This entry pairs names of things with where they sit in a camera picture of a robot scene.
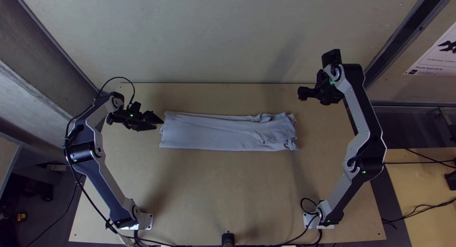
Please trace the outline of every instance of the tabletop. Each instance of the tabletop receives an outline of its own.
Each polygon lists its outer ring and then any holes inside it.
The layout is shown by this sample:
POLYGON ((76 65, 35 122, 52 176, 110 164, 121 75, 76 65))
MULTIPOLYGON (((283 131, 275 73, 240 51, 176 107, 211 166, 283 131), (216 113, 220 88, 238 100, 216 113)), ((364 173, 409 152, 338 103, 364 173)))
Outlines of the tabletop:
POLYGON ((3 194, 19 145, 0 137, 0 197, 3 194))
MULTIPOLYGON (((154 214, 152 230, 139 237, 178 245, 220 245, 228 230, 239 245, 278 244, 304 230, 299 200, 325 199, 342 175, 347 144, 354 137, 342 103, 324 106, 301 102, 299 84, 135 84, 141 111, 256 115, 293 113, 298 151, 222 152, 159 148, 158 130, 135 132, 120 124, 102 130, 106 165, 126 197, 154 214)), ((128 100, 129 84, 118 92, 128 100)), ((85 189, 109 214, 93 185, 85 189)), ((131 231, 122 233, 132 235, 131 231)), ((311 243, 309 230, 299 243, 311 243)), ((370 183, 345 209, 335 229, 323 231, 324 242, 385 239, 370 183)), ((82 196, 70 241, 120 243, 82 196)))
MULTIPOLYGON (((456 148, 413 149, 433 159, 444 161, 456 157, 456 148)), ((386 162, 429 162, 404 149, 388 150, 386 162)), ((436 205, 456 197, 445 181, 453 172, 440 164, 387 164, 402 214, 410 213, 420 204, 436 205)), ((447 247, 456 242, 456 204, 428 210, 405 219, 413 247, 447 247)))

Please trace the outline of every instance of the poster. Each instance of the poster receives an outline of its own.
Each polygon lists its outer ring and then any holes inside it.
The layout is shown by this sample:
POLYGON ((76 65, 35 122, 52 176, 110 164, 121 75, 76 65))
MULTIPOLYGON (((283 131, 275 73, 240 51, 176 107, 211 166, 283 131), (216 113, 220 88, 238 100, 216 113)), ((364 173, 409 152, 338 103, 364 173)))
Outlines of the poster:
POLYGON ((404 74, 456 76, 456 22, 404 74))

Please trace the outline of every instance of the light blue cloth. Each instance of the light blue cloth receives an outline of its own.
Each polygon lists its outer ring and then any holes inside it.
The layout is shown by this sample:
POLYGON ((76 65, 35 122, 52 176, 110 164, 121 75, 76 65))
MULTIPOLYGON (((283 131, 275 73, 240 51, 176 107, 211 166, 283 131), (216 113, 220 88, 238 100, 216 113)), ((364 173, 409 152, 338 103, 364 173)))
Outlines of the light blue cloth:
POLYGON ((297 150, 293 114, 231 116, 165 112, 160 147, 220 151, 297 150))

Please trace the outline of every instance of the black cable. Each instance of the black cable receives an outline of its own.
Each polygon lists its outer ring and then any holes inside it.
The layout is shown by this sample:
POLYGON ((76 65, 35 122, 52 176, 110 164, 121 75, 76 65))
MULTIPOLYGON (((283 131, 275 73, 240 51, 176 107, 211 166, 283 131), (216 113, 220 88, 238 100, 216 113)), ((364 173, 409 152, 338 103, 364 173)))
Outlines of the black cable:
POLYGON ((407 218, 416 216, 416 215, 418 215, 418 214, 420 214, 420 213, 423 213, 423 212, 425 212, 425 211, 427 211, 427 210, 430 210, 430 209, 435 209, 435 208, 438 208, 438 207, 443 207, 443 206, 452 204, 452 203, 455 202, 455 201, 456 201, 456 197, 453 198, 453 199, 451 199, 451 200, 449 200, 449 201, 442 202, 442 203, 437 204, 437 205, 420 204, 420 205, 418 205, 418 206, 415 206, 415 208, 413 209, 412 212, 410 212, 409 214, 404 215, 404 216, 402 216, 402 217, 400 217, 400 218, 393 219, 393 220, 389 220, 389 219, 382 218, 381 220, 382 220, 382 223, 383 223, 383 224, 389 224, 389 225, 393 226, 394 228, 396 228, 396 227, 393 225, 393 222, 396 222, 396 221, 399 221, 399 220, 402 220, 402 219, 407 219, 407 218), (420 207, 427 207, 427 208, 424 208, 424 209, 422 209, 422 210, 417 211, 417 209, 420 208, 420 207))
MULTIPOLYGON (((79 179, 76 178, 76 180, 79 181, 79 180, 81 180, 81 178, 82 178, 82 175, 79 176, 79 179)), ((60 216, 56 221, 54 221, 54 223, 52 223, 49 227, 47 227, 43 232, 41 232, 41 234, 39 236, 37 236, 33 241, 31 241, 29 244, 27 244, 26 247, 29 247, 36 240, 38 240, 42 235, 44 235, 44 233, 46 233, 53 225, 55 225, 57 222, 59 222, 68 213, 68 211, 70 210, 70 207, 71 207, 71 203, 73 203, 73 199, 75 198, 76 189, 77 189, 77 184, 75 185, 75 189, 73 191, 73 196, 71 197, 70 203, 68 203, 68 207, 66 208, 65 212, 63 213, 63 215, 60 216)))
MULTIPOLYGON (((100 97, 100 95, 101 95, 101 93, 103 92, 103 89, 105 88, 106 84, 108 84, 108 83, 109 83, 110 81, 112 81, 113 79, 125 79, 126 81, 128 81, 128 82, 132 85, 132 87, 133 87, 133 94, 132 94, 132 97, 130 98, 129 104, 127 105, 127 108, 128 108, 128 106, 131 105, 131 104, 133 103, 133 98, 134 98, 134 94, 135 94, 136 90, 135 90, 135 88, 134 88, 133 83, 132 83, 129 79, 125 78, 125 77, 113 77, 113 78, 108 79, 108 80, 103 84, 103 86, 100 88, 100 90, 98 91, 98 94, 96 94, 95 99, 98 99, 98 98, 100 97)), ((70 127, 71 122, 72 122, 74 119, 78 118, 79 116, 83 115, 85 112, 87 112, 91 107, 92 107, 92 104, 90 104, 82 113, 80 113, 80 114, 78 114, 78 115, 76 115, 75 117, 73 117, 73 118, 70 119, 70 121, 69 121, 69 122, 67 123, 67 125, 66 125, 65 137, 68 137, 68 129, 69 129, 69 127, 70 127)))
POLYGON ((407 150, 407 151, 409 151, 409 152, 411 152, 411 153, 414 153, 414 154, 416 154, 416 155, 418 155, 418 156, 421 156, 421 157, 423 157, 423 158, 426 158, 426 159, 428 159, 428 160, 430 160, 430 161, 432 161, 432 162, 428 162, 428 161, 423 161, 423 162, 420 162, 420 161, 418 161, 418 162, 385 162, 385 164, 439 163, 439 164, 442 164, 443 166, 447 166, 447 167, 449 167, 449 168, 456 169, 455 166, 451 166, 451 165, 448 165, 448 164, 445 164, 445 163, 444 163, 444 162, 451 162, 451 161, 453 161, 453 160, 437 161, 437 160, 435 160, 435 159, 432 159, 432 158, 430 158, 430 157, 425 156, 424 154, 421 154, 421 153, 419 153, 419 152, 415 152, 415 151, 411 150, 410 148, 404 147, 403 145, 398 144, 396 141, 392 141, 391 139, 388 139, 388 141, 393 142, 393 143, 395 143, 396 145, 402 146, 403 149, 405 149, 405 150, 407 150))
POLYGON ((316 212, 316 211, 314 211, 314 212, 308 212, 307 210, 305 210, 305 209, 304 209, 304 206, 303 206, 303 201, 304 201, 304 200, 307 200, 307 201, 313 203, 313 204, 315 205, 315 207, 317 207, 317 204, 316 204, 314 201, 312 201, 312 200, 309 199, 309 198, 305 198, 305 197, 304 197, 304 198, 302 198, 301 201, 300 201, 301 209, 302 209, 305 213, 308 213, 308 214, 312 214, 312 215, 318 214, 318 212, 316 212))
POLYGON ((295 238, 293 238, 293 239, 291 239, 291 240, 289 240, 289 241, 286 241, 286 242, 284 242, 284 243, 275 244, 275 245, 269 245, 268 247, 282 247, 282 246, 284 246, 284 245, 287 245, 287 244, 289 244, 289 243, 291 243, 291 242, 293 242, 293 241, 299 239, 301 236, 303 236, 303 235, 307 232, 307 230, 309 229, 310 224, 312 223, 312 221, 313 221, 316 217, 318 217, 318 215, 315 215, 315 216, 309 221, 309 223, 307 224, 307 226, 306 226, 305 229, 304 229, 304 232, 302 232, 300 235, 298 235, 298 236, 296 236, 295 238))
POLYGON ((320 244, 320 241, 322 240, 322 237, 323 237, 323 230, 319 229, 318 230, 318 239, 317 241, 315 241, 314 243, 311 243, 311 244, 296 244, 296 246, 298 247, 308 247, 308 246, 315 246, 317 247, 319 244, 320 244))

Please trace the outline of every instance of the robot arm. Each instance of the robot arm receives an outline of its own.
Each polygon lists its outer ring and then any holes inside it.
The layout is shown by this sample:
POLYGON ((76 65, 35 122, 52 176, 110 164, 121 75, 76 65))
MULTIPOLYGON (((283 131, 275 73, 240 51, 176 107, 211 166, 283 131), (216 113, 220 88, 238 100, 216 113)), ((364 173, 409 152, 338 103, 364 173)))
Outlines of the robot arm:
MULTIPOLYGON (((326 200, 318 203, 320 217, 310 227, 327 227, 338 224, 343 209, 361 186, 383 170, 386 146, 382 130, 364 89, 364 72, 358 64, 343 64, 339 49, 322 56, 323 70, 317 74, 314 89, 300 87, 299 99, 314 97, 323 105, 338 103, 343 99, 355 137, 349 143, 343 160, 342 176, 326 200)), ((312 214, 303 214, 307 225, 312 214)))
POLYGON ((151 229, 153 215, 143 213, 132 199, 124 196, 105 165, 103 139, 100 133, 104 119, 108 124, 123 123, 136 131, 156 129, 154 124, 163 121, 153 112, 139 112, 141 104, 135 102, 124 110, 124 96, 112 92, 94 101, 75 121, 64 145, 70 166, 87 176, 109 207, 109 217, 120 229, 151 229))

